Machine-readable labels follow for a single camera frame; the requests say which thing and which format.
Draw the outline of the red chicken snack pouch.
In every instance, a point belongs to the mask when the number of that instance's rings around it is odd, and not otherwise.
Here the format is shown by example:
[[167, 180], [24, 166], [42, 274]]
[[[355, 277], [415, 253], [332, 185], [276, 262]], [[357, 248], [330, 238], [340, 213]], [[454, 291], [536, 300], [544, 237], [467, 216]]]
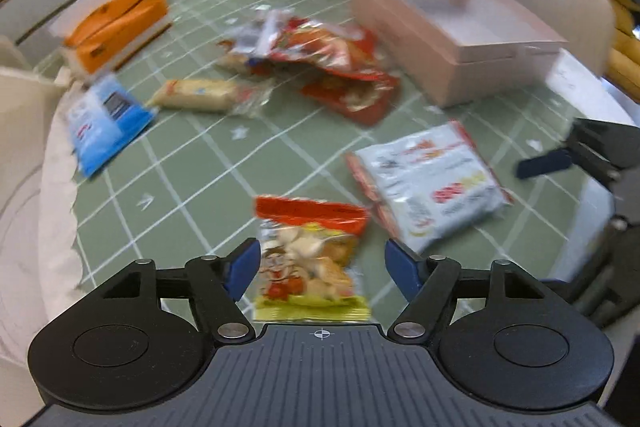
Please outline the red chicken snack pouch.
[[377, 46], [378, 39], [366, 28], [291, 16], [265, 28], [252, 59], [303, 63], [331, 75], [373, 81], [385, 75], [375, 56]]

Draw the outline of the blue snack packet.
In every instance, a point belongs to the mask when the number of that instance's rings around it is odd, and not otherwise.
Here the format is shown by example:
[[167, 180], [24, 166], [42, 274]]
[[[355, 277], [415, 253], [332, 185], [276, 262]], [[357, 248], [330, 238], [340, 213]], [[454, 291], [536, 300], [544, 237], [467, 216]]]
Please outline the blue snack packet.
[[66, 112], [80, 172], [91, 178], [137, 138], [155, 117], [113, 74], [85, 91]]

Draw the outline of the yellow red snack bag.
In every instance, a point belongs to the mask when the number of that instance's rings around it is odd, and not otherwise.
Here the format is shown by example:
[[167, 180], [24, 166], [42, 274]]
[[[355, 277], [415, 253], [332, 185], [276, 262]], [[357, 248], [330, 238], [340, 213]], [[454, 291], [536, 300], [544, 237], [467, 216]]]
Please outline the yellow red snack bag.
[[262, 250], [254, 320], [367, 322], [371, 312], [352, 272], [369, 213], [344, 202], [260, 195]]

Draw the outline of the pink cardboard box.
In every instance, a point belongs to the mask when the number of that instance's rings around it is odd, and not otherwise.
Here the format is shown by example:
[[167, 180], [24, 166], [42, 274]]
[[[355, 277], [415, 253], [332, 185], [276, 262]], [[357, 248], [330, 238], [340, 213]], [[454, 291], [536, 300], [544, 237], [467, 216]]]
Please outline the pink cardboard box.
[[514, 0], [352, 0], [352, 14], [439, 107], [541, 83], [565, 46]]

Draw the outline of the beige chair far left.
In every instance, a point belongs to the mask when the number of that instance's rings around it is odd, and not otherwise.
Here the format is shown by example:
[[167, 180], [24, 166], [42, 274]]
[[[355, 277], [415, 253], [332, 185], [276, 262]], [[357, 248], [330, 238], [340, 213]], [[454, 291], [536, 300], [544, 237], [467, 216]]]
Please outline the beige chair far left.
[[0, 66], [18, 70], [32, 70], [21, 51], [6, 36], [0, 36]]

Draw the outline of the orange tissue box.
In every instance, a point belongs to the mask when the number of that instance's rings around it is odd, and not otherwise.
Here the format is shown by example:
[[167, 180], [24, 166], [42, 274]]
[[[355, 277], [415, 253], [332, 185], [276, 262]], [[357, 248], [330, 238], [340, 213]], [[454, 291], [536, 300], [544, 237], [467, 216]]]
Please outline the orange tissue box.
[[67, 67], [93, 80], [120, 69], [170, 25], [167, 0], [76, 0], [49, 32]]

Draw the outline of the white red snack packet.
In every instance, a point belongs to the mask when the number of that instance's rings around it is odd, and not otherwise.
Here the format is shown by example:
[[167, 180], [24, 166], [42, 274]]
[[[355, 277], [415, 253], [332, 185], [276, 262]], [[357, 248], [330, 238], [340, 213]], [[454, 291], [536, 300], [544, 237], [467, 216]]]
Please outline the white red snack packet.
[[390, 237], [417, 254], [511, 202], [456, 120], [355, 150], [346, 164]]

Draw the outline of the small red snack pouch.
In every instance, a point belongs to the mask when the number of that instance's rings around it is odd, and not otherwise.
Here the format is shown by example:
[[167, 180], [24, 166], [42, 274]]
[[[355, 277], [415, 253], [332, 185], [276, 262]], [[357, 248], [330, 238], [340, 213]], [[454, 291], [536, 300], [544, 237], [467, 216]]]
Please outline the small red snack pouch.
[[306, 83], [300, 93], [356, 124], [371, 127], [390, 113], [399, 90], [399, 79], [389, 75], [375, 80], [323, 75]]

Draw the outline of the clear cracker bar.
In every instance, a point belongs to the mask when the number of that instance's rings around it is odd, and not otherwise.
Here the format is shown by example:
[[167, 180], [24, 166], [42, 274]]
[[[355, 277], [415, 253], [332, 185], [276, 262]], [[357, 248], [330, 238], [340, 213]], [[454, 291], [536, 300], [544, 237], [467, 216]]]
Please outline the clear cracker bar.
[[173, 79], [151, 96], [149, 107], [253, 116], [269, 102], [273, 84], [223, 79]]

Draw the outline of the green checkered tablecloth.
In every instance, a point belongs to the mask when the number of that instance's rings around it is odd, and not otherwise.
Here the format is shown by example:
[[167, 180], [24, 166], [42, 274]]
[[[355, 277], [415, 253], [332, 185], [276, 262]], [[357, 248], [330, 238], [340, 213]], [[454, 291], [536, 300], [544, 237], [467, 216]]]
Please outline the green checkered tablecloth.
[[[349, 0], [168, 3], [171, 28], [118, 73], [140, 101], [168, 79], [227, 78], [217, 64], [218, 41], [258, 6], [291, 8], [330, 23], [352, 18]], [[589, 95], [602, 89], [570, 54], [560, 56], [542, 88], [446, 110], [402, 78], [390, 113], [371, 128], [305, 98], [300, 89], [310, 77], [309, 69], [296, 66], [277, 72], [268, 104], [252, 118], [164, 110], [102, 172], [89, 179], [75, 173], [73, 247], [82, 263], [82, 295], [134, 260], [172, 268], [199, 255], [227, 254], [257, 232], [258, 195], [363, 204], [347, 152], [450, 118], [472, 136], [512, 202], [438, 251], [467, 268], [509, 259], [537, 277], [561, 280], [582, 264], [608, 212], [605, 193], [578, 169], [527, 181], [513, 174], [520, 159], [562, 139], [573, 118], [588, 114]]]

